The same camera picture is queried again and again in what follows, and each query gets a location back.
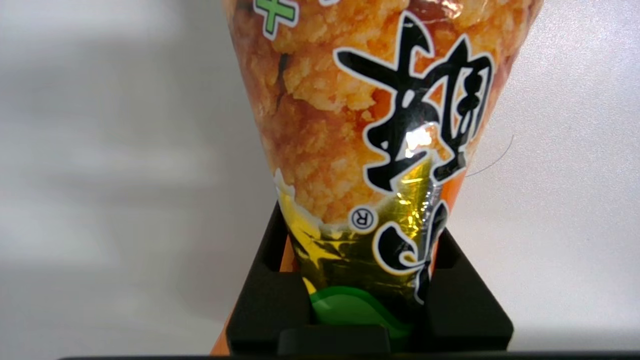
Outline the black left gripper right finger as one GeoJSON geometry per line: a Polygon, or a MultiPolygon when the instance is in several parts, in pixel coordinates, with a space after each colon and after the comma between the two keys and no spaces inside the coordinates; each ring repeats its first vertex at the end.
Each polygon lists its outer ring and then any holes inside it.
{"type": "Polygon", "coordinates": [[[439,237],[435,272],[423,305],[407,294],[393,298],[391,312],[409,334],[390,339],[392,353],[505,351],[514,324],[450,231],[439,237]]]}

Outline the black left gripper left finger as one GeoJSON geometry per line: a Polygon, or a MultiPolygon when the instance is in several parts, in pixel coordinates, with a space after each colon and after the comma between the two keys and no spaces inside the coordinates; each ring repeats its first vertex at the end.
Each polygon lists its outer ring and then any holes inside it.
{"type": "Polygon", "coordinates": [[[281,333],[312,319],[290,231],[276,204],[231,311],[226,344],[230,354],[278,354],[281,333]]]}

